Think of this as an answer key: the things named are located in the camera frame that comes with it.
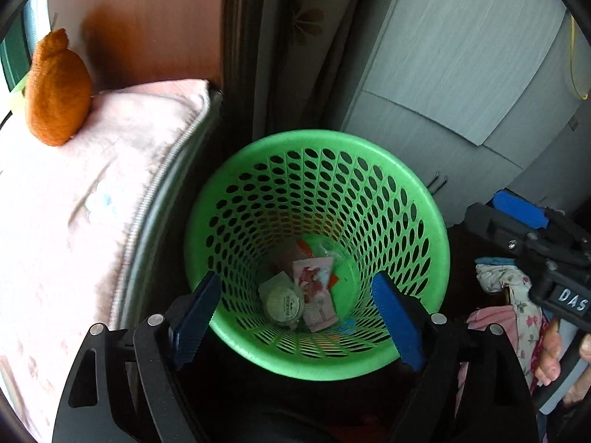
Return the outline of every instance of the brown wooden panel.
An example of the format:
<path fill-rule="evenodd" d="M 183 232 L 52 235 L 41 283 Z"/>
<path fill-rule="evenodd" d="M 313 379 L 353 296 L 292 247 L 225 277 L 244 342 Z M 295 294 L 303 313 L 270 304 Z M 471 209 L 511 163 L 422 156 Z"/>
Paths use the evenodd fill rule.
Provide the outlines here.
<path fill-rule="evenodd" d="M 48 0 L 95 90 L 149 81 L 221 82 L 223 0 Z"/>

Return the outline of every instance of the pink blanket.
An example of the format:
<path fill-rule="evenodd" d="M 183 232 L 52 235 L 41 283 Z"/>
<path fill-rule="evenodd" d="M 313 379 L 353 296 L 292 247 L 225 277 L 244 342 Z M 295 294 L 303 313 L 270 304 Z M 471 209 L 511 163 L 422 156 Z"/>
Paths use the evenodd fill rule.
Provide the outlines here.
<path fill-rule="evenodd" d="M 96 96 L 58 148 L 35 139 L 22 115 L 2 128 L 0 363 L 39 441 L 51 441 L 88 328 L 119 311 L 150 199 L 208 109 L 207 82 L 162 82 Z"/>

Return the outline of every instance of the orange stuffed object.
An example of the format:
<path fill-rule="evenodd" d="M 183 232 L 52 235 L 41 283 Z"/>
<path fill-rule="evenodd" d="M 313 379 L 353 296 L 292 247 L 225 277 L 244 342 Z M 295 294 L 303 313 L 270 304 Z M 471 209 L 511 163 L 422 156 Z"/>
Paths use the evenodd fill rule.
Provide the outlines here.
<path fill-rule="evenodd" d="M 35 47 L 25 89 L 29 130 L 49 146 L 66 143 L 90 109 L 90 75 L 81 58 L 67 47 L 63 28 L 43 38 Z"/>

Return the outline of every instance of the trash can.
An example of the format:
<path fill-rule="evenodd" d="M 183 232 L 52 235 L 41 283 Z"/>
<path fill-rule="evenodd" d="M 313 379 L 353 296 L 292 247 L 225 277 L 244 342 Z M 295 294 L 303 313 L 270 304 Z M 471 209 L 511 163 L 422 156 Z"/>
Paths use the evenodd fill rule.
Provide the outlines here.
<path fill-rule="evenodd" d="M 295 236 L 329 239 L 346 260 L 331 290 L 339 322 L 318 333 L 273 325 L 257 292 L 265 255 Z M 398 357 L 370 295 L 373 275 L 386 270 L 435 312 L 449 246 L 433 198 L 394 156 L 349 134 L 298 130 L 250 144 L 209 179 L 188 220 L 185 268 L 193 288 L 220 274 L 211 327 L 239 354 L 285 376 L 341 380 Z"/>

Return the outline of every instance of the human hand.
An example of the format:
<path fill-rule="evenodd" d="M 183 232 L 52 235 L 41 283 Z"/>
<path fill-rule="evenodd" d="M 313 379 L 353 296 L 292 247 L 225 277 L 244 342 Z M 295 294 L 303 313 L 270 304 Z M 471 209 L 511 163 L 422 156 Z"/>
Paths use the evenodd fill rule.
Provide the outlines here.
<path fill-rule="evenodd" d="M 542 384 L 548 386 L 560 376 L 560 362 L 558 355 L 562 349 L 562 338 L 558 333 L 557 318 L 553 319 L 542 340 L 542 351 L 540 353 L 540 364 L 536 369 L 536 378 Z M 588 363 L 591 363 L 591 335 L 584 337 L 581 342 L 579 354 Z M 579 377 L 576 383 L 564 395 L 565 405 L 581 401 L 591 386 L 591 367 L 588 367 Z"/>

